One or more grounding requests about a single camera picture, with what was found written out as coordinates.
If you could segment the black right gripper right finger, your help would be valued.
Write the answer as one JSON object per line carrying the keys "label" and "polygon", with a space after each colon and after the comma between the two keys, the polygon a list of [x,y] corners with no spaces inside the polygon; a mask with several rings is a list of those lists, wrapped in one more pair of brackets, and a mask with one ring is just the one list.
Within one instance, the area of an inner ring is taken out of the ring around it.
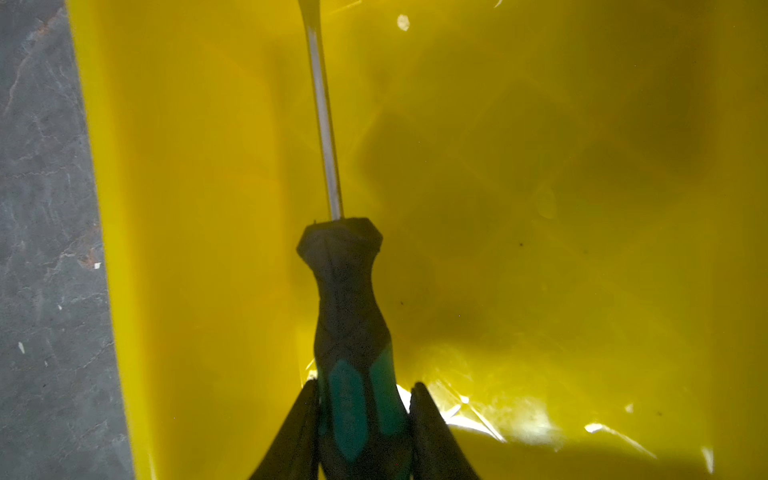
{"label": "black right gripper right finger", "polygon": [[409,417],[415,450],[414,479],[480,479],[422,382],[411,390]]}

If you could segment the black green handled screwdriver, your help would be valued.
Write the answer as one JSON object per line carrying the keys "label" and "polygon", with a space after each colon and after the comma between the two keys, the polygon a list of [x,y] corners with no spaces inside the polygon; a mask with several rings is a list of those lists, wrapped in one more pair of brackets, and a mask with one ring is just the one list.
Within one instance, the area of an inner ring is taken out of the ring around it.
{"label": "black green handled screwdriver", "polygon": [[383,237],[369,219],[344,215],[320,4],[299,6],[331,217],[306,227],[297,247],[319,293],[314,340],[319,459],[328,479],[408,479],[413,440],[397,388],[390,331],[372,285]]}

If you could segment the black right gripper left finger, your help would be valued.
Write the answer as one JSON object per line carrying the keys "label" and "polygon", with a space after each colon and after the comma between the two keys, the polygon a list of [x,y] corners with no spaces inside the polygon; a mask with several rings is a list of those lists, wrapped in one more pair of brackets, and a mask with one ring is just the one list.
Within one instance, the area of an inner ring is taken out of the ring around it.
{"label": "black right gripper left finger", "polygon": [[308,380],[250,480],[317,480],[319,390]]}

